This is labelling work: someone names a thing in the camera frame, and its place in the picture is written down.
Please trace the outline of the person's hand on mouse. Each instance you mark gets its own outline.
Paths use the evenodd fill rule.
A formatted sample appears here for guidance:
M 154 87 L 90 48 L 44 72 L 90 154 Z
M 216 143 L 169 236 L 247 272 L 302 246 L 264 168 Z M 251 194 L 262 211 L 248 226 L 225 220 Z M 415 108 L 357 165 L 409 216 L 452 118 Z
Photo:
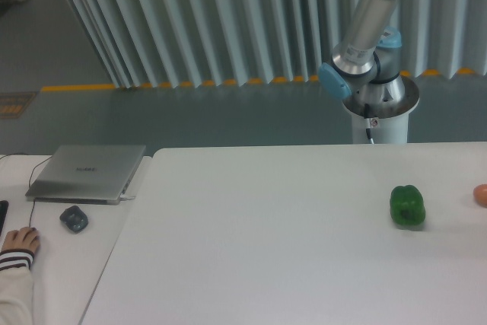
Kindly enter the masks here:
M 29 251 L 35 255 L 40 248 L 40 233 L 36 228 L 24 227 L 9 231 L 4 239 L 1 252 Z

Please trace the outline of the cream striped sleeve forearm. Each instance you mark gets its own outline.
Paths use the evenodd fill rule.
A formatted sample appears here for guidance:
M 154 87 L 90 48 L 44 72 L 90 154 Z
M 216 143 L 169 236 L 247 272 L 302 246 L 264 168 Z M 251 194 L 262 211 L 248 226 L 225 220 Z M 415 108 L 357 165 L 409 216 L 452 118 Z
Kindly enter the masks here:
M 35 255 L 30 250 L 1 252 L 1 324 L 33 324 L 33 276 Z

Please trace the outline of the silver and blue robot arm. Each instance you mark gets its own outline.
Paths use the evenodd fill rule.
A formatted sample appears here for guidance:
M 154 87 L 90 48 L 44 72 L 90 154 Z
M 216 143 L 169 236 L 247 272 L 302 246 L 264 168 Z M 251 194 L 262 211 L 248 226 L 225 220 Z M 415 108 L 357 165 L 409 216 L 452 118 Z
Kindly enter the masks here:
M 380 38 L 399 0 L 359 0 L 342 41 L 318 69 L 322 86 L 344 100 L 385 71 Z M 486 70 L 486 0 L 440 0 L 432 18 L 437 28 L 438 70 L 453 75 L 460 66 Z

